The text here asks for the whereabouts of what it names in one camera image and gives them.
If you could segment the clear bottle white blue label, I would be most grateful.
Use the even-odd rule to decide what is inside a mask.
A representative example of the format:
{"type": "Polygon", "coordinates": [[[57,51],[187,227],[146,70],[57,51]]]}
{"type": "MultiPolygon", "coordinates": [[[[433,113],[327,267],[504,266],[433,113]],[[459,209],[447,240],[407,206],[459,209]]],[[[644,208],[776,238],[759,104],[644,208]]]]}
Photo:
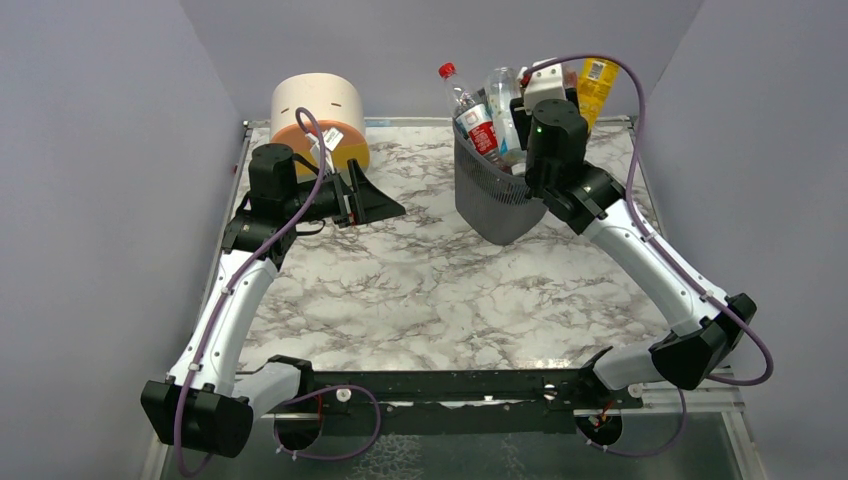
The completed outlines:
{"type": "Polygon", "coordinates": [[[510,166],[522,163],[525,154],[511,111],[511,101],[520,96],[516,70],[511,67],[494,69],[484,82],[484,93],[500,156],[510,166]]]}

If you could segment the clear bottle red label front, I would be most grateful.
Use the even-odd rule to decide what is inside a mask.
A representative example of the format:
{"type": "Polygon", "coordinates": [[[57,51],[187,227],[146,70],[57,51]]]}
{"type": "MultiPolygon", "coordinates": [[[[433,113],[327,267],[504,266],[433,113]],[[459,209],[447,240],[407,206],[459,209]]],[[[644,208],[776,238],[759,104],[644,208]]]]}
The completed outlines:
{"type": "Polygon", "coordinates": [[[508,172],[510,167],[499,153],[493,119],[481,96],[458,75],[452,62],[440,66],[438,73],[443,80],[452,117],[459,130],[479,155],[499,170],[508,172]]]}

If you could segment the yellow drink bottle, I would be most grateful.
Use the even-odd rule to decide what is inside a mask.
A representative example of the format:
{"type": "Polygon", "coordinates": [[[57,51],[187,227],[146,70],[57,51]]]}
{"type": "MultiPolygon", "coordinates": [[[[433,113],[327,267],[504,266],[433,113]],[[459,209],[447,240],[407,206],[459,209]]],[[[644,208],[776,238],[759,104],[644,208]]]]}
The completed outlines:
{"type": "Polygon", "coordinates": [[[576,90],[579,109],[589,132],[600,116],[619,70],[620,66],[610,60],[590,57],[584,61],[576,90]]]}

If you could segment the grey mesh waste bin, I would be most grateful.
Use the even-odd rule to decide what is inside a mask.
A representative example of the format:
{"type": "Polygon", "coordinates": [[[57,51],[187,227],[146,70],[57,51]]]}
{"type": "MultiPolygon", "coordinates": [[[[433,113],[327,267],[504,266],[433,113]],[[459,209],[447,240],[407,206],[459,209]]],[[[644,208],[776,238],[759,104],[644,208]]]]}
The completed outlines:
{"type": "Polygon", "coordinates": [[[508,245],[529,232],[544,217],[546,207],[529,197],[521,176],[501,171],[479,155],[454,126],[455,206],[481,237],[508,245]]]}

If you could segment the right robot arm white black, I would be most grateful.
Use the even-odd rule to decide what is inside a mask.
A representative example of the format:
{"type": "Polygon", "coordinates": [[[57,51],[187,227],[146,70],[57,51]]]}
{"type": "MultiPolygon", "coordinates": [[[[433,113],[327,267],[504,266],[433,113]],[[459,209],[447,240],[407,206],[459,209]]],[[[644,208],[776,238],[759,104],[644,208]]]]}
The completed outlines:
{"type": "Polygon", "coordinates": [[[595,355],[581,369],[585,382],[610,391],[657,381],[698,387],[738,345],[757,311],[754,300],[704,278],[629,206],[621,183],[586,161],[588,124],[573,102],[545,99],[526,109],[513,99],[510,110],[530,197],[615,260],[669,326],[658,339],[595,355]]]}

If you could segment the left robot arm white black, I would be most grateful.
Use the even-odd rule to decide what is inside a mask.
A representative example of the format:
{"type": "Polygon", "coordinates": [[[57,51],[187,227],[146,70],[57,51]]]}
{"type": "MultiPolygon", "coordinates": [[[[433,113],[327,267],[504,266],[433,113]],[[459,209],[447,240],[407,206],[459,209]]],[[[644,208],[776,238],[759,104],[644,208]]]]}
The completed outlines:
{"type": "Polygon", "coordinates": [[[213,291],[192,338],[165,380],[149,381],[141,393],[142,408],[166,445],[233,458],[258,419],[311,385],[310,362],[285,356],[237,376],[247,333],[298,237],[297,224],[330,220],[345,228],[406,213],[356,160],[342,173],[317,172],[301,181],[296,166],[303,160],[284,144],[252,153],[249,190],[225,228],[213,291]]]}

